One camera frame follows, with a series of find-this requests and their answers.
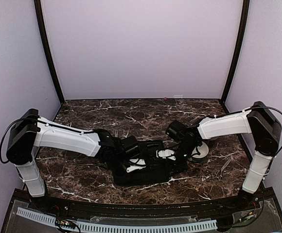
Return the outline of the black zippered tool case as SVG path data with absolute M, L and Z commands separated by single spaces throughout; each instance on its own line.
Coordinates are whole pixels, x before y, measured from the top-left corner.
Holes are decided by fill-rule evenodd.
M 137 186 L 168 181 L 171 173 L 167 161 L 156 157 L 156 151 L 164 149 L 163 142 L 161 140 L 151 140 L 138 141 L 138 143 L 140 153 L 143 155 L 147 167 L 124 176 L 115 176 L 114 161 L 110 162 L 108 166 L 112 171 L 114 183 L 118 186 Z

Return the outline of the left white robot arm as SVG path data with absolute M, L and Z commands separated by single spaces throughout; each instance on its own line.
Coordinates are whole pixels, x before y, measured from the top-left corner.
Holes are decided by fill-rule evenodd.
M 12 163 L 17 168 L 30 196 L 44 212 L 54 208 L 54 201 L 46 195 L 47 188 L 35 162 L 34 148 L 67 150 L 99 159 L 109 165 L 115 176 L 126 179 L 123 185 L 141 185 L 149 168 L 145 159 L 127 158 L 123 141 L 108 131 L 64 126 L 41 117 L 37 109 L 29 109 L 7 127 L 0 141 L 0 158 L 6 137 L 6 160 L 1 163 Z

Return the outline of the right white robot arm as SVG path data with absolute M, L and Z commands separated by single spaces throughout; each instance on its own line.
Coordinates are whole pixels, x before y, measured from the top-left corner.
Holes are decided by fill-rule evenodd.
M 272 111 L 273 107 L 257 101 L 247 109 L 196 119 L 191 125 L 175 120 L 168 126 L 166 134 L 178 143 L 177 150 L 159 150 L 156 156 L 162 159 L 170 158 L 174 165 L 179 165 L 194 155 L 201 155 L 204 152 L 205 140 L 225 135 L 251 134 L 255 142 L 255 154 L 242 184 L 242 193 L 233 201 L 233 206 L 243 211 L 251 205 L 251 194 L 257 191 L 272 161 L 282 149 L 282 125 Z

